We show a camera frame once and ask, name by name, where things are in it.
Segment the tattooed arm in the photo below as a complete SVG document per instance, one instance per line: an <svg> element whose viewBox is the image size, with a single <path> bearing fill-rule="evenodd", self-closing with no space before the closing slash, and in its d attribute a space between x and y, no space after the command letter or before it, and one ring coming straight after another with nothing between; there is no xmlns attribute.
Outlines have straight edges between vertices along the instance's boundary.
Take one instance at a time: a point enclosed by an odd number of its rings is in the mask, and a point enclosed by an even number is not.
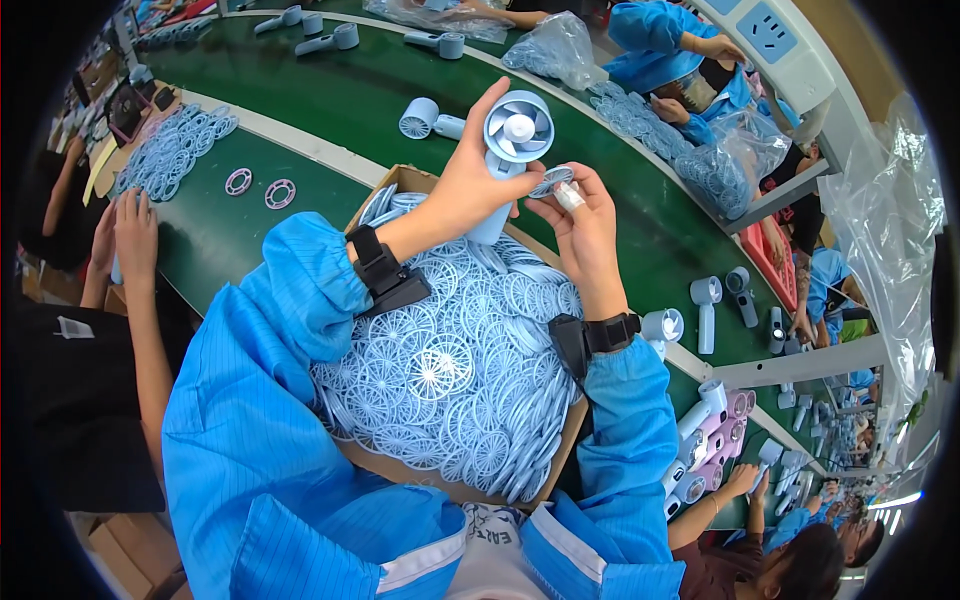
<svg viewBox="0 0 960 600"><path fill-rule="evenodd" d="M809 254L797 249L797 314L793 317L789 333L797 331L801 344L813 339L810 319L806 316L806 297L810 294L810 260Z"/></svg>

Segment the power outlet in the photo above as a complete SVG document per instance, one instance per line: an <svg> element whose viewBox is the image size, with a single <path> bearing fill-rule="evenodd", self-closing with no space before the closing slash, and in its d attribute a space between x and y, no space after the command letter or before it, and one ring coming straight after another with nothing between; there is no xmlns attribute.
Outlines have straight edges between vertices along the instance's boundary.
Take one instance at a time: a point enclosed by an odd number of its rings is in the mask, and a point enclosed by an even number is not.
<svg viewBox="0 0 960 600"><path fill-rule="evenodd" d="M740 0L707 0L707 4L714 7L717 12L723 15L730 14L733 8L740 4Z"/></svg>
<svg viewBox="0 0 960 600"><path fill-rule="evenodd" d="M782 59L797 45L797 39L783 24L783 19L766 2L756 3L737 22L736 29L770 64Z"/></svg>

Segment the cardboard box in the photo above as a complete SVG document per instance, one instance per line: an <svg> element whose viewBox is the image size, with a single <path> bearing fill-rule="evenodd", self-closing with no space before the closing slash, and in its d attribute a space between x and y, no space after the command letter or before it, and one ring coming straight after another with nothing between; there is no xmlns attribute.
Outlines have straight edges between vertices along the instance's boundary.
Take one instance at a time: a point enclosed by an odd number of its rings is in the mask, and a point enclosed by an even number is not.
<svg viewBox="0 0 960 600"><path fill-rule="evenodd" d="M170 597L186 580L174 537L153 515L115 515L90 534L90 543L135 600Z"/></svg>
<svg viewBox="0 0 960 600"><path fill-rule="evenodd" d="M397 192L420 192L422 194L429 194L438 180L440 180L440 178L437 176L421 171L416 167L410 165L394 165L387 175L384 176L383 180L374 188L373 192L371 192L370 196L363 203L363 206L361 206L357 213L353 215L353 218L350 219L347 230L356 227L356 223L360 219L360 214L363 212L363 209L380 188L396 183ZM560 257L537 240L510 224L507 224L504 231L517 240L517 242L529 248L546 264L560 271L563 270ZM583 423L584 417L587 414L587 408L588 404L583 397L569 408L566 413L564 430L561 433L560 448L557 450L557 453L553 455L553 460L550 464L550 474L547 477L546 483L543 484L543 487L532 502L529 504L515 502L512 506L524 510L533 510L550 495L553 487L557 483L557 478L560 476L560 471L564 467L566 457L570 454L573 446L576 445L577 433L580 431L580 425ZM377 473L394 483L409 483L411 481L425 483L447 492L450 495L450 499L458 504L463 504L464 502L507 503L507 499L500 494L487 497L485 492L472 488L463 482L445 482L438 470L423 471L409 468L398 459L382 454L373 454L356 442L337 442L337 445L344 453L344 456L356 466Z"/></svg>
<svg viewBox="0 0 960 600"><path fill-rule="evenodd" d="M127 292L123 285L110 284L104 299L104 310L114 315L127 316Z"/></svg>

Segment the plastic bag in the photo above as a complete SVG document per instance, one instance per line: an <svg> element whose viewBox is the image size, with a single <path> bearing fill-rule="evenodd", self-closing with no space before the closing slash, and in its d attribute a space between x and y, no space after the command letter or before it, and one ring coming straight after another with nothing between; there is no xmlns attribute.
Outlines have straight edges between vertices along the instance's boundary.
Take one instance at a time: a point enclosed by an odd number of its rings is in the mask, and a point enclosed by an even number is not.
<svg viewBox="0 0 960 600"><path fill-rule="evenodd" d="M760 180L773 173L790 150L790 138L773 121L744 108L709 123L716 139L674 161L693 192L731 221L747 212Z"/></svg>
<svg viewBox="0 0 960 600"><path fill-rule="evenodd" d="M595 83L597 71L603 71L593 62L593 44L587 25L570 11L541 19L532 32L516 41L502 60L507 68L526 69L536 75L559 79L578 91Z"/></svg>
<svg viewBox="0 0 960 600"><path fill-rule="evenodd" d="M886 124L856 140L844 172L818 178L817 187L887 347L899 385L884 378L884 404L889 397L899 419L921 397L934 366L934 235L946 219L933 146L913 98L898 96Z"/></svg>
<svg viewBox="0 0 960 600"><path fill-rule="evenodd" d="M494 9L503 5L496 0L483 0ZM447 2L445 11L434 11L423 5L423 0L363 0L363 9L379 14L400 25L440 32L456 32L472 39L502 44L507 30L514 27L508 19L479 16L475 9L455 0Z"/></svg>

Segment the black t-shirt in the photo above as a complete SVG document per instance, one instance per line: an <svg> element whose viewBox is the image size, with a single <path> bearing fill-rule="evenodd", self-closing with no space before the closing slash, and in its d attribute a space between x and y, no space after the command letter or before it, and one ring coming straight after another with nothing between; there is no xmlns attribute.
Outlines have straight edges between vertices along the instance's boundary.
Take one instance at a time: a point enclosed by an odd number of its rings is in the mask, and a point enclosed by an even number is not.
<svg viewBox="0 0 960 600"><path fill-rule="evenodd" d="M12 331L36 452L65 511L161 512L165 503L140 424L127 318L18 297ZM58 317L88 324L93 339L64 339ZM193 334L161 317L173 376Z"/></svg>
<svg viewBox="0 0 960 600"><path fill-rule="evenodd" d="M506 9L513 12L543 11L550 14L570 11L580 16L583 9L583 0L506 0Z"/></svg>
<svg viewBox="0 0 960 600"><path fill-rule="evenodd" d="M30 176L25 181L23 196L17 206L17 229L19 242L24 250L42 258L54 269L74 271L83 264L93 246L93 232L107 208L108 201L91 194L84 206L84 191L90 177L90 167L84 162L74 168L67 190L66 203L57 230L53 235L43 235L43 220L46 217L50 194L60 177L64 155L44 150L37 158Z"/></svg>
<svg viewBox="0 0 960 600"><path fill-rule="evenodd" d="M786 158L774 172L760 181L760 193L766 194L779 185L784 185L797 175L797 166L804 153L796 144L790 146ZM824 226L824 212L820 207L820 197L812 192L803 196L787 208L782 208L775 218L781 225L792 225L793 246L797 250L813 255L817 246L820 229Z"/></svg>

